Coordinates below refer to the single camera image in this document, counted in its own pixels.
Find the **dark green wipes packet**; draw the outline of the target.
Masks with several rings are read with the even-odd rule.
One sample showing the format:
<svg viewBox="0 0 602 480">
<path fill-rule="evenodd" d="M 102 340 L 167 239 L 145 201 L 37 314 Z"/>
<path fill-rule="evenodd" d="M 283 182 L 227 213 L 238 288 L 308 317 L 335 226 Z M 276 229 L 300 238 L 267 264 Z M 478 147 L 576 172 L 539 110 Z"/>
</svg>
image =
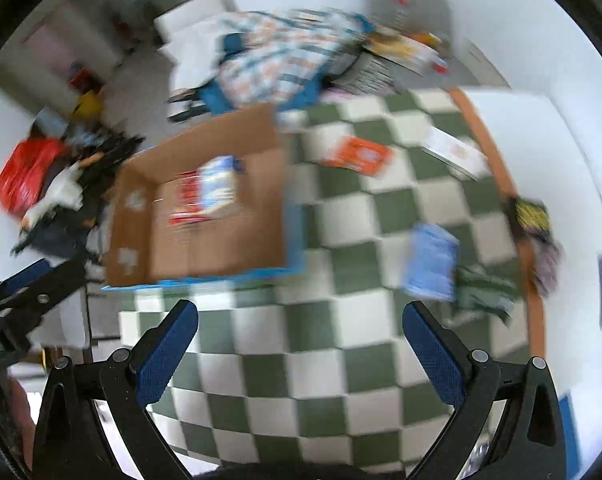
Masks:
<svg viewBox="0 0 602 480">
<path fill-rule="evenodd" d="M 487 274 L 478 266 L 456 270 L 454 306 L 458 310 L 492 314 L 508 325 L 518 297 L 517 286 L 508 278 Z"/>
</svg>

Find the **red floral wipes packet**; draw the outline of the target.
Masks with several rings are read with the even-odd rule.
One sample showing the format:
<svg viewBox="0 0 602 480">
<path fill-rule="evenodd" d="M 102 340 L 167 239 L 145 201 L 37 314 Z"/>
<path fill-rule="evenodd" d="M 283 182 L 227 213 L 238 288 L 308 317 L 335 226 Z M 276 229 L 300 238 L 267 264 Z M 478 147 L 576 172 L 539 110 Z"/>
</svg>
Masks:
<svg viewBox="0 0 602 480">
<path fill-rule="evenodd" d="M 176 204 L 169 215 L 170 226 L 190 226 L 208 217 L 201 201 L 201 176 L 198 170 L 180 174 L 176 179 Z"/>
</svg>

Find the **black shoe shine wipes packet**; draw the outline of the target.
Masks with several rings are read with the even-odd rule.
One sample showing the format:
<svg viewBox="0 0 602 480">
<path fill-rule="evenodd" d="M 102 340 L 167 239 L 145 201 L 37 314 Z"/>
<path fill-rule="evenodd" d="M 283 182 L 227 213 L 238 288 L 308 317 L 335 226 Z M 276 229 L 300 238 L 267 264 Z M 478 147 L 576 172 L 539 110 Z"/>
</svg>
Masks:
<svg viewBox="0 0 602 480">
<path fill-rule="evenodd" d="M 542 203 L 512 197 L 508 203 L 508 220 L 517 240 L 528 236 L 547 242 L 551 238 L 550 216 Z"/>
</svg>

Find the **light blue tissue packet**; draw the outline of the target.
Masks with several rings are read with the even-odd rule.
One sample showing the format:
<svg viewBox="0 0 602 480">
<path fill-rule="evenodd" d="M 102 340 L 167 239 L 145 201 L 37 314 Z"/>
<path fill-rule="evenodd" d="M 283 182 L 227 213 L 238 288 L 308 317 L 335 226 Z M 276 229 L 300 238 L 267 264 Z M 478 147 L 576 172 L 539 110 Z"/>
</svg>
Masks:
<svg viewBox="0 0 602 480">
<path fill-rule="evenodd" d="M 199 169 L 201 201 L 208 218 L 221 218 L 238 207 L 239 177 L 243 163 L 233 155 L 217 156 Z"/>
</svg>

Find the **orange wipes packet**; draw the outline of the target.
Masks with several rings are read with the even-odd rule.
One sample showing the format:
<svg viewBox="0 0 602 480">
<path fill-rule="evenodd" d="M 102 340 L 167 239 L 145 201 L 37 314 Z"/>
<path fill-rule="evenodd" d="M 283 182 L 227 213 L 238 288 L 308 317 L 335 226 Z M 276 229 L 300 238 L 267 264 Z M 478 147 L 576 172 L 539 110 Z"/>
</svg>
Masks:
<svg viewBox="0 0 602 480">
<path fill-rule="evenodd" d="M 392 150 L 386 145 L 356 136 L 344 136 L 322 159 L 322 164 L 374 177 L 388 164 L 391 158 Z"/>
</svg>

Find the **red plastic bag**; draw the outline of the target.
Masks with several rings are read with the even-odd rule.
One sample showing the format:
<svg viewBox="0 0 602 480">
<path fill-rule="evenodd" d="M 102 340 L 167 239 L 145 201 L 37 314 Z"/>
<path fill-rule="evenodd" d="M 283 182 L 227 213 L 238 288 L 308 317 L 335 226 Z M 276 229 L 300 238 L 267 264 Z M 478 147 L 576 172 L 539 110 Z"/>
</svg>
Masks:
<svg viewBox="0 0 602 480">
<path fill-rule="evenodd" d="M 66 145 L 55 138 L 28 138 L 13 150 L 0 173 L 0 204 L 22 218 L 38 202 L 52 163 L 66 155 Z"/>
</svg>

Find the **white goose plush toy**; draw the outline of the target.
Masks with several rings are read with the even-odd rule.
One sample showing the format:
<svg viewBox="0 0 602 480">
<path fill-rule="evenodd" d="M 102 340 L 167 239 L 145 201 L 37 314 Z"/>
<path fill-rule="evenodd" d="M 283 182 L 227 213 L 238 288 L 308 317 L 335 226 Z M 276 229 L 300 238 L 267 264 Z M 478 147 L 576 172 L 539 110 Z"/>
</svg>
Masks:
<svg viewBox="0 0 602 480">
<path fill-rule="evenodd" d="M 44 196 L 24 214 L 20 230 L 31 230 L 40 219 L 52 211 L 54 207 L 64 207 L 80 210 L 83 206 L 83 188 L 78 183 L 78 178 L 83 174 L 84 162 L 76 162 L 66 167 L 52 179 Z"/>
</svg>

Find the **lilac cloth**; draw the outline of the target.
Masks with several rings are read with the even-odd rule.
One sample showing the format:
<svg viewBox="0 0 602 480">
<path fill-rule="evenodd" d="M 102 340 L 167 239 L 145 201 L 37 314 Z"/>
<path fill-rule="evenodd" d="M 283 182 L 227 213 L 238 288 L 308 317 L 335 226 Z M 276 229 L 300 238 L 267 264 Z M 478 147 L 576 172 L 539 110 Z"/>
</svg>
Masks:
<svg viewBox="0 0 602 480">
<path fill-rule="evenodd" d="M 548 297 L 558 287 L 558 271 L 563 261 L 563 249 L 555 243 L 533 242 L 533 282 L 541 297 Z"/>
</svg>

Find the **cardboard box with blue print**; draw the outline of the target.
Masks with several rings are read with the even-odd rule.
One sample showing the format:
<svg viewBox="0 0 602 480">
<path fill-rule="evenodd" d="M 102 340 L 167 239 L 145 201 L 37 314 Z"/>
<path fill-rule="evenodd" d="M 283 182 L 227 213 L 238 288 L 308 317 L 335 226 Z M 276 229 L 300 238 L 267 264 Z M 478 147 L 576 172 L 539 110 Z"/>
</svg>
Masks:
<svg viewBox="0 0 602 480">
<path fill-rule="evenodd" d="M 276 110 L 215 116 L 122 165 L 111 204 L 110 288 L 258 280 L 301 266 L 301 207 Z"/>
</svg>

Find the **white paper packet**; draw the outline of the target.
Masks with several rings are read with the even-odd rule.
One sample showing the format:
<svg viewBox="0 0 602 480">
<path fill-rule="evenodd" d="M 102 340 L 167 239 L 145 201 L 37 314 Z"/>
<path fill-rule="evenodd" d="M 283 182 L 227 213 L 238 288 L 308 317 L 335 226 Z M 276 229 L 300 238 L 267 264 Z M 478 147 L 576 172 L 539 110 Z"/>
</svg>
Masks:
<svg viewBox="0 0 602 480">
<path fill-rule="evenodd" d="M 420 146 L 466 177 L 478 180 L 490 174 L 487 156 L 479 148 L 439 128 L 431 127 Z"/>
</svg>

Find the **white low table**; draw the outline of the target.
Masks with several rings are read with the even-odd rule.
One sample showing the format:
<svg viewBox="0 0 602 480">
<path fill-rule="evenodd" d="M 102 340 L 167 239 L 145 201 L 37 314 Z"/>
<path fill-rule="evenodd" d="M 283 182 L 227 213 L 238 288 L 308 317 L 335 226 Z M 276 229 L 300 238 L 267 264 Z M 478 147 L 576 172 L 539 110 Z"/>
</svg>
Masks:
<svg viewBox="0 0 602 480">
<path fill-rule="evenodd" d="M 504 192 L 543 203 L 563 248 L 556 292 L 528 315 L 530 350 L 550 364 L 569 406 L 569 478 L 595 479 L 602 463 L 601 195 L 566 120 L 545 96 L 481 88 L 450 96 Z"/>
</svg>

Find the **yellow snack bag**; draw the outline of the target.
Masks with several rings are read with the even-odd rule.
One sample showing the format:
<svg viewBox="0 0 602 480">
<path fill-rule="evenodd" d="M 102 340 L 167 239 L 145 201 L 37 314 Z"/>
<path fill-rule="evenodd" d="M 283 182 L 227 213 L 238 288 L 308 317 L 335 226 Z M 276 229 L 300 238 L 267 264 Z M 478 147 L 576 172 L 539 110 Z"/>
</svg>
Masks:
<svg viewBox="0 0 602 480">
<path fill-rule="evenodd" d="M 435 49 L 395 32 L 371 32 L 366 38 L 364 48 L 369 53 L 418 75 L 429 72 L 445 74 L 449 71 L 447 63 Z"/>
</svg>

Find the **white folding bed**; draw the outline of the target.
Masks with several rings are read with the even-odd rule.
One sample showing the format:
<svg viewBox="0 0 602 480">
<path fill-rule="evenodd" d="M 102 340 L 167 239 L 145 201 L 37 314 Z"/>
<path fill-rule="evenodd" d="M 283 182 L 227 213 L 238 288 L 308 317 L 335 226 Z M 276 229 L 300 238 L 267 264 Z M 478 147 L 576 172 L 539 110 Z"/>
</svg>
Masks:
<svg viewBox="0 0 602 480">
<path fill-rule="evenodd" d="M 233 109 L 216 81 L 222 61 L 240 44 L 225 23 L 226 0 L 188 0 L 153 21 L 163 41 L 159 52 L 173 65 L 167 120 L 189 122 Z"/>
</svg>

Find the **plaid blanket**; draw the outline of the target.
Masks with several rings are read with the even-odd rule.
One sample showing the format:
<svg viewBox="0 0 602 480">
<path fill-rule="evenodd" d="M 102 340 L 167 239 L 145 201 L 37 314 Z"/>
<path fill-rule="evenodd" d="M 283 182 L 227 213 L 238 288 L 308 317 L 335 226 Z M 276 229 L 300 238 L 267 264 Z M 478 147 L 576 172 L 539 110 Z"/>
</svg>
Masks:
<svg viewBox="0 0 602 480">
<path fill-rule="evenodd" d="M 336 9 L 227 13 L 224 56 L 214 82 L 229 105 L 268 102 L 280 110 L 315 104 L 339 55 L 359 47 L 374 26 Z"/>
</svg>

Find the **grey floor chair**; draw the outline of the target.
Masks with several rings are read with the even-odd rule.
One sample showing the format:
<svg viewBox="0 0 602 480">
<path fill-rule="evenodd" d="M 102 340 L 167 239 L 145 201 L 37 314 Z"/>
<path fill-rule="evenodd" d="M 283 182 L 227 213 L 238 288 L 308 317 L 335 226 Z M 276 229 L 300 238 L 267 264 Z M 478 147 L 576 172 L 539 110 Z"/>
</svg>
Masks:
<svg viewBox="0 0 602 480">
<path fill-rule="evenodd" d="M 415 40 L 425 40 L 443 58 L 452 51 L 452 11 L 447 0 L 365 0 L 369 19 Z"/>
</svg>

